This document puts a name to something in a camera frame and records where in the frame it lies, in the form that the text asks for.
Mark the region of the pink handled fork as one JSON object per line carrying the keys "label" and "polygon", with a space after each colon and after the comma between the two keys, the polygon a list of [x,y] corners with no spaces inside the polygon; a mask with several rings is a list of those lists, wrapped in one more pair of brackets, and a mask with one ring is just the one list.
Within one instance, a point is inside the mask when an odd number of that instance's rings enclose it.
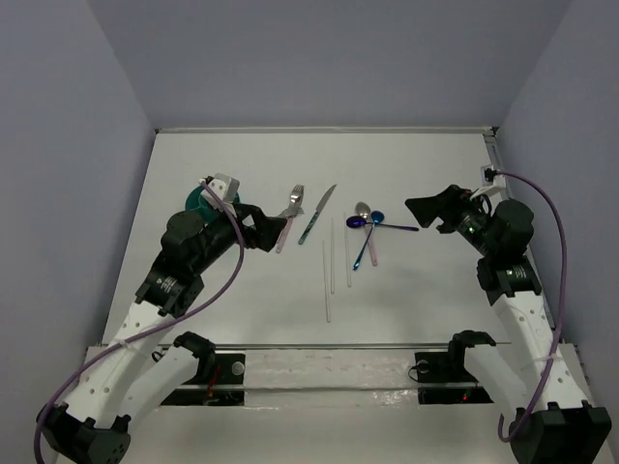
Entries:
{"label": "pink handled fork", "polygon": [[[299,205],[302,207],[303,200],[304,200],[304,193],[305,193],[305,186],[296,185],[290,192],[289,203],[287,207],[296,206],[296,205]],[[286,224],[284,228],[281,230],[277,243],[276,243],[276,253],[281,253],[294,218],[295,217],[286,218]]]}
{"label": "pink handled fork", "polygon": [[303,213],[304,210],[301,206],[289,206],[278,215],[278,218],[294,218],[298,215],[302,215]]}

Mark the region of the teal handled knife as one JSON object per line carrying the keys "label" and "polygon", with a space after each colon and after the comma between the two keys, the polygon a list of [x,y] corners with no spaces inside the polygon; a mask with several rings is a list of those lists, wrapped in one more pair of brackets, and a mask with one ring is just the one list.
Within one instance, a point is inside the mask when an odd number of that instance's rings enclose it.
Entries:
{"label": "teal handled knife", "polygon": [[336,184],[333,184],[332,186],[330,186],[325,193],[323,194],[323,196],[321,197],[320,201],[318,202],[315,211],[311,217],[311,219],[309,220],[309,223],[307,224],[304,232],[302,233],[301,237],[299,238],[297,244],[299,246],[302,246],[304,244],[304,242],[306,241],[308,235],[310,234],[310,231],[312,230],[312,228],[314,227],[314,225],[316,224],[318,218],[320,217],[320,214],[322,213],[323,209],[325,208],[327,202],[329,201],[329,199],[331,198],[334,190],[337,188]]}

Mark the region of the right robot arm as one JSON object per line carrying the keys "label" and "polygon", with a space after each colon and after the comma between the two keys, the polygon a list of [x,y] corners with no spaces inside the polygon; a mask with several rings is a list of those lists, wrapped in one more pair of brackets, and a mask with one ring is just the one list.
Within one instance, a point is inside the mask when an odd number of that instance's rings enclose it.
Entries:
{"label": "right robot arm", "polygon": [[458,233],[480,253],[478,281],[513,353],[505,358],[491,335],[465,330],[446,351],[417,354],[410,372],[420,383],[479,383],[499,407],[498,434],[517,462],[591,463],[611,418],[575,381],[558,346],[559,326],[546,318],[542,286],[525,255],[534,214],[514,199],[488,212],[488,201],[451,185],[405,205],[421,227],[440,219],[440,233]]}

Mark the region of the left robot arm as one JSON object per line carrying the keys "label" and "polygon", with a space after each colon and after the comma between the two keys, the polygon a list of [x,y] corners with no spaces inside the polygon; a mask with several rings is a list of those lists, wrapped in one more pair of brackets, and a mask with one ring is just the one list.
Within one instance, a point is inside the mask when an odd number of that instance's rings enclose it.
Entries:
{"label": "left robot arm", "polygon": [[43,460],[46,441],[74,463],[118,463],[136,429],[164,399],[189,380],[208,379],[215,369],[215,345],[192,332],[179,335],[154,366],[144,365],[175,325],[198,313],[193,303],[206,269],[232,246],[270,251],[284,226],[284,218],[245,204],[211,222],[196,211],[173,215],[114,343],[74,373],[40,411],[36,461]]}

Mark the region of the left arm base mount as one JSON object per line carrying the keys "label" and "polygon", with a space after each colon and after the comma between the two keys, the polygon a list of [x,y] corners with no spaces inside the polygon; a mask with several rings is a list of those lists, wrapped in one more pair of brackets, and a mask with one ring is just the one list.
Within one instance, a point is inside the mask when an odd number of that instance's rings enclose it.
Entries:
{"label": "left arm base mount", "polygon": [[231,407],[245,404],[244,352],[217,354],[213,342],[191,332],[178,335],[172,347],[188,349],[198,359],[198,365],[194,375],[164,399],[162,406]]}

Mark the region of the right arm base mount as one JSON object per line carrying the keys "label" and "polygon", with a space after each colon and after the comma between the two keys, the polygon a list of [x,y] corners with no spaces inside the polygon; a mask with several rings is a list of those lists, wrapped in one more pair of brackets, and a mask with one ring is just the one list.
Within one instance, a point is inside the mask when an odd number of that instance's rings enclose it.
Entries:
{"label": "right arm base mount", "polygon": [[464,368],[464,355],[477,345],[495,346],[484,332],[466,330],[453,335],[446,351],[415,354],[407,375],[418,388],[421,405],[491,404],[487,392]]}

